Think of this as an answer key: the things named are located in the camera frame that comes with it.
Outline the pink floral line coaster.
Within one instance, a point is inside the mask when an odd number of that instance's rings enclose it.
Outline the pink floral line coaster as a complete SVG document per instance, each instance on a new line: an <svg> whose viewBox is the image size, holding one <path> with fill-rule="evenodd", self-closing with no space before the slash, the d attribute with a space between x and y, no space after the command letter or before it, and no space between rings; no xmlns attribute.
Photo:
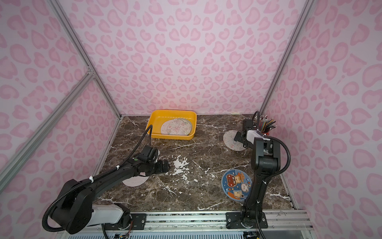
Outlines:
<svg viewBox="0 0 382 239"><path fill-rule="evenodd" d="M171 119L164 122L161 126L161 134L165 135L188 135L193 126L188 119Z"/></svg>

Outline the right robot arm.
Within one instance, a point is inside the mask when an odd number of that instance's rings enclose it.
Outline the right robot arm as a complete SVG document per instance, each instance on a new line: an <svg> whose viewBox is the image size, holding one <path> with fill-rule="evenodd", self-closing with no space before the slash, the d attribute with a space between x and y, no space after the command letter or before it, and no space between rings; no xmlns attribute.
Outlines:
<svg viewBox="0 0 382 239"><path fill-rule="evenodd" d="M242 131L237 132L234 141L252 149L251 167L254 178L249 195L244 200L239 219L244 228L267 228L263 213L263 202L269 183L284 173L290 166L291 153L284 142L269 136L273 121L256 111L251 119L243 120Z"/></svg>

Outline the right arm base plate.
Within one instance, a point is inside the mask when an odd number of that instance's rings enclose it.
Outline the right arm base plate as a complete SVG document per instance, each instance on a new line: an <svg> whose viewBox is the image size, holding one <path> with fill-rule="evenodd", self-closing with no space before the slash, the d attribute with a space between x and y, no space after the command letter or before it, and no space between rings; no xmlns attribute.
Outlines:
<svg viewBox="0 0 382 239"><path fill-rule="evenodd" d="M269 227L266 215L260 212L258 218L256 217L242 217L240 212L225 213L226 228L227 229L267 229Z"/></svg>

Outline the coloured pencils bundle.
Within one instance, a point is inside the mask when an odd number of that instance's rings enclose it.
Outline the coloured pencils bundle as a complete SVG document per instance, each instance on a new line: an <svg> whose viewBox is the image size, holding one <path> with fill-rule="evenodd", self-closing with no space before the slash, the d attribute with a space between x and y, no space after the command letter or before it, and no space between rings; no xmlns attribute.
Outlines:
<svg viewBox="0 0 382 239"><path fill-rule="evenodd" d="M273 118L268 118L268 116L260 116L258 129L262 133L269 133L272 129L276 127L276 120Z"/></svg>

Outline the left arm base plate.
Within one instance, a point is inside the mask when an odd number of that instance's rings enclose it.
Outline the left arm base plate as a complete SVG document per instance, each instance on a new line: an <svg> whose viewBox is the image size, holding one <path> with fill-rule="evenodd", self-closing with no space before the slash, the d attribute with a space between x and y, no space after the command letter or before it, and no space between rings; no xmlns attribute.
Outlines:
<svg viewBox="0 0 382 239"><path fill-rule="evenodd" d="M106 230L143 230L146 223L147 214L144 213L124 213L115 224L105 224Z"/></svg>

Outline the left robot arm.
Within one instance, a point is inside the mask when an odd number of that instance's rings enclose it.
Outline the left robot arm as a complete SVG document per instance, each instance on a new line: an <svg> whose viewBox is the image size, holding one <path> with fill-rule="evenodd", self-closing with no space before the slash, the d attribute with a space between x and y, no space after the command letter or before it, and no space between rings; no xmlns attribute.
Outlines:
<svg viewBox="0 0 382 239"><path fill-rule="evenodd" d="M81 181L67 181L44 212L41 221L43 229L53 233L66 231L76 234L85 227L94 225L92 219L99 214L93 204L104 192L132 177L149 177L169 172L169 161L160 160L160 151L150 143L137 152L144 138L145 136L141 136L121 164Z"/></svg>

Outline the pale pink coaster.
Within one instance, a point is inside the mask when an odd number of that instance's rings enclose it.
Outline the pale pink coaster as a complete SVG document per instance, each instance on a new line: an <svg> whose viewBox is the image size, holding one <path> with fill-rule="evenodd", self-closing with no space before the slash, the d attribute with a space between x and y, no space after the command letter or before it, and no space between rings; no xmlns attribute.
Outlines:
<svg viewBox="0 0 382 239"><path fill-rule="evenodd" d="M149 179L145 173L140 173L138 176L131 177L129 179L123 180L123 184L127 187L138 187L144 184Z"/></svg>

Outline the aluminium front rail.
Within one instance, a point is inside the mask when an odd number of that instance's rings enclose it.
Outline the aluminium front rail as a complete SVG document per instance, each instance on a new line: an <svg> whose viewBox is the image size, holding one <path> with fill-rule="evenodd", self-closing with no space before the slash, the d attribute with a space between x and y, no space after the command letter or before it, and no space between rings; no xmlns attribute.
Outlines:
<svg viewBox="0 0 382 239"><path fill-rule="evenodd" d="M257 229L227 229L225 213L238 211L136 212L147 214L143 230L106 230L100 225L58 239L260 239ZM316 239L304 210L266 210L266 239Z"/></svg>

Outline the blue cartoon coaster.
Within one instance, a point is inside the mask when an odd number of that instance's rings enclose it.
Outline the blue cartoon coaster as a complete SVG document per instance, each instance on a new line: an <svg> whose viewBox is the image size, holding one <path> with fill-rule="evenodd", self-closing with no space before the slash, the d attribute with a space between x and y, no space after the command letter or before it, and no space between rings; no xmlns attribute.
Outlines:
<svg viewBox="0 0 382 239"><path fill-rule="evenodd" d="M225 195L233 201L244 202L249 196L252 179L242 170L230 169L221 179L221 187Z"/></svg>

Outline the white butterfly coaster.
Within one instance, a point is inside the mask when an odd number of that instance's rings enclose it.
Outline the white butterfly coaster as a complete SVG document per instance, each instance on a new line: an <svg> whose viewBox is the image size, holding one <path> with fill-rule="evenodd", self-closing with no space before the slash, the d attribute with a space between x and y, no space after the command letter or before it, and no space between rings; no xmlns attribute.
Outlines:
<svg viewBox="0 0 382 239"><path fill-rule="evenodd" d="M233 151L244 151L245 147L243 146L243 143L234 140L237 133L237 130L229 130L225 132L223 135L223 142L229 149Z"/></svg>

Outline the yellow plastic storage box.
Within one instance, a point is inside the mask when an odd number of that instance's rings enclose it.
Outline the yellow plastic storage box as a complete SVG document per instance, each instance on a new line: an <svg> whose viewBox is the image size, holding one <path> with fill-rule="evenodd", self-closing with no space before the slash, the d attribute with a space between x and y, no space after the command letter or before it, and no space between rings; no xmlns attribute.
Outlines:
<svg viewBox="0 0 382 239"><path fill-rule="evenodd" d="M165 135L161 134L161 126L164 122L172 119L187 119L192 123L192 130L188 135ZM196 132L197 114L192 111L184 110L155 110L147 123L147 127L153 126L152 137L160 139L173 139L173 140L191 140L194 138Z"/></svg>

